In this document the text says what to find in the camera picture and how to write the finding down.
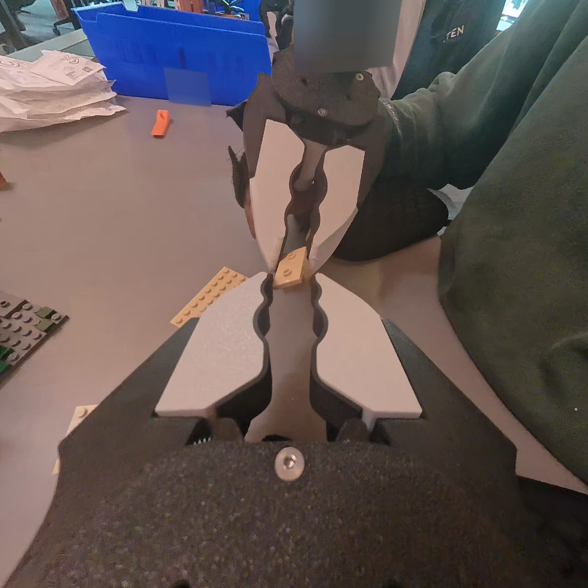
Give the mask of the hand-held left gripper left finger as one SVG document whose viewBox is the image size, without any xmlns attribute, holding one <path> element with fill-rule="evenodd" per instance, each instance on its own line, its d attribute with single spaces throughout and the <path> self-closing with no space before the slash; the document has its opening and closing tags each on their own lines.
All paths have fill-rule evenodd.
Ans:
<svg viewBox="0 0 588 588">
<path fill-rule="evenodd" d="M 272 397 L 272 275 L 258 273 L 198 319 L 160 397 L 160 417 L 234 420 L 242 432 Z"/>
</svg>

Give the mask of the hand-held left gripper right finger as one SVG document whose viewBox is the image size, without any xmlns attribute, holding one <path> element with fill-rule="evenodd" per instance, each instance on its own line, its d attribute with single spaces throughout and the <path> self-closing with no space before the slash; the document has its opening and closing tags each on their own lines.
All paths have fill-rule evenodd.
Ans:
<svg viewBox="0 0 588 588">
<path fill-rule="evenodd" d="M 422 407 L 380 315 L 322 273 L 311 280 L 311 406 L 340 430 L 359 419 L 418 419 Z"/>
</svg>

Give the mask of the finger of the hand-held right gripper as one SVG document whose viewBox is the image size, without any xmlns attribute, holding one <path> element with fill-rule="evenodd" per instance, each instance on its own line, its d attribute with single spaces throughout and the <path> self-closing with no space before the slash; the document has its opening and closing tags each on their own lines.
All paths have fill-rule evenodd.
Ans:
<svg viewBox="0 0 588 588">
<path fill-rule="evenodd" d="M 333 255 L 357 214 L 364 151 L 340 147 L 327 151 L 323 161 L 326 195 L 318 206 L 319 224 L 308 254 L 311 272 Z"/>
<path fill-rule="evenodd" d="M 269 271 L 275 271 L 286 237 L 290 177 L 301 163 L 304 143 L 286 124 L 267 120 L 258 164 L 249 182 L 256 241 Z"/>
</svg>

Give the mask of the tan toy plate assembly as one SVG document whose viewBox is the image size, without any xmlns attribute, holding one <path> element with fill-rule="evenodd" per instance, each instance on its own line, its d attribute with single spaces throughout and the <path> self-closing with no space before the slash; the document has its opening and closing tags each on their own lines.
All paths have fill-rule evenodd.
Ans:
<svg viewBox="0 0 588 588">
<path fill-rule="evenodd" d="M 234 290 L 249 278 L 241 273 L 223 267 L 215 276 L 177 313 L 171 320 L 175 327 L 181 327 L 192 318 L 199 319 L 203 312 L 225 293 Z"/>
</svg>

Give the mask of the tan two-stud toy plate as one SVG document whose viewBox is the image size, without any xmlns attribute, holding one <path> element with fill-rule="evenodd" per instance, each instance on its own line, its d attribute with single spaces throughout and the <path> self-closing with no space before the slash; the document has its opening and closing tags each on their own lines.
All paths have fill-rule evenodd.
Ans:
<svg viewBox="0 0 588 588">
<path fill-rule="evenodd" d="M 306 247 L 285 254 L 279 262 L 273 279 L 273 289 L 281 290 L 301 285 L 308 271 Z"/>
</svg>

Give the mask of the person's right forearm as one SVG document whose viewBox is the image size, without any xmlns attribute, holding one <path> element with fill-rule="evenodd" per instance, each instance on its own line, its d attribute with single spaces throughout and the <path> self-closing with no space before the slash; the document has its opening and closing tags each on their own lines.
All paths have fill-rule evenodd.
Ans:
<svg viewBox="0 0 588 588">
<path fill-rule="evenodd" d="M 490 72 L 467 67 L 386 103 L 381 174 L 435 189 L 473 187 L 512 129 L 510 98 Z"/>
</svg>

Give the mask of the person's right hand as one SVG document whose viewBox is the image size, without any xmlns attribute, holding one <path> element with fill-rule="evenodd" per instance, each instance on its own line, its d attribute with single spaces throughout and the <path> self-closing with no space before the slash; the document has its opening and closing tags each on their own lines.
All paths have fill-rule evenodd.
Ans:
<svg viewBox="0 0 588 588">
<path fill-rule="evenodd" d="M 243 120 L 246 108 L 246 101 L 236 107 L 230 108 L 226 116 L 231 118 L 240 130 L 243 130 Z M 232 166 L 232 184 L 237 204 L 245 211 L 247 225 L 254 239 L 256 232 L 254 228 L 254 216 L 251 204 L 250 178 L 245 151 L 237 155 L 234 150 L 228 147 L 229 157 Z"/>
</svg>

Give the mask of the green potted plant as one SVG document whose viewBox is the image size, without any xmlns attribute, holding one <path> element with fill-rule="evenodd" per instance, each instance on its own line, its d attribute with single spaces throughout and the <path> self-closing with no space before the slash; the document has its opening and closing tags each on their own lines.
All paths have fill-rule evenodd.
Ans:
<svg viewBox="0 0 588 588">
<path fill-rule="evenodd" d="M 209 1 L 209 14 L 219 17 L 248 20 L 243 1 Z"/>
</svg>

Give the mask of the tan eight-stud toy brick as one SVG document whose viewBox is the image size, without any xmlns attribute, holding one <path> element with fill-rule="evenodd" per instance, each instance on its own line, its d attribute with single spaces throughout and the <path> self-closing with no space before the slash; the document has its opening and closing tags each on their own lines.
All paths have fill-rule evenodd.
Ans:
<svg viewBox="0 0 588 588">
<path fill-rule="evenodd" d="M 68 426 L 67 432 L 63 440 L 69 436 L 86 418 L 89 414 L 91 414 L 96 408 L 98 404 L 88 404 L 88 405 L 80 405 L 74 409 L 73 415 L 70 420 L 70 424 Z M 59 452 L 59 445 L 58 445 L 58 456 L 55 461 L 54 468 L 52 470 L 52 475 L 57 476 L 60 472 L 61 468 L 61 458 Z"/>
</svg>

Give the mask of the person's green sweatshirt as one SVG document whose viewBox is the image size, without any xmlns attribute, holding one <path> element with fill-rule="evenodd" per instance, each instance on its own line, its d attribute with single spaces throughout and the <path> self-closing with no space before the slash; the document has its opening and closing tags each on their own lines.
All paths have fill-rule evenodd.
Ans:
<svg viewBox="0 0 588 588">
<path fill-rule="evenodd" d="M 587 482 L 587 1 L 533 1 L 445 84 L 439 297 L 490 387 Z"/>
</svg>

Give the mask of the blue plastic bin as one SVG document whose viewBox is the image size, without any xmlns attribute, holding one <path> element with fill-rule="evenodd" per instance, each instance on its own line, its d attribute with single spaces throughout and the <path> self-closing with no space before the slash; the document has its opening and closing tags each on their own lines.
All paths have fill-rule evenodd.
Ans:
<svg viewBox="0 0 588 588">
<path fill-rule="evenodd" d="M 121 2 L 73 11 L 121 96 L 232 107 L 271 73 L 260 21 Z"/>
</svg>

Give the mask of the grey toy brick castle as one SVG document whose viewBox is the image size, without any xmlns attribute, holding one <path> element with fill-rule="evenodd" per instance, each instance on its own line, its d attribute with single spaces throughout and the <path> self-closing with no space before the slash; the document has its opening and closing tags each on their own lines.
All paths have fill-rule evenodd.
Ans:
<svg viewBox="0 0 588 588">
<path fill-rule="evenodd" d="M 11 376 L 70 317 L 1 291 L 1 380 Z"/>
</svg>

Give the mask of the stack of white paper bags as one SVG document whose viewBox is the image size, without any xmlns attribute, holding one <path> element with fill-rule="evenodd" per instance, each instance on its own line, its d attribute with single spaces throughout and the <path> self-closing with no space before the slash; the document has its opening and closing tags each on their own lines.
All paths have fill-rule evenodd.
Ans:
<svg viewBox="0 0 588 588">
<path fill-rule="evenodd" d="M 42 50 L 33 62 L 1 56 L 1 133 L 124 112 L 100 63 Z"/>
</svg>

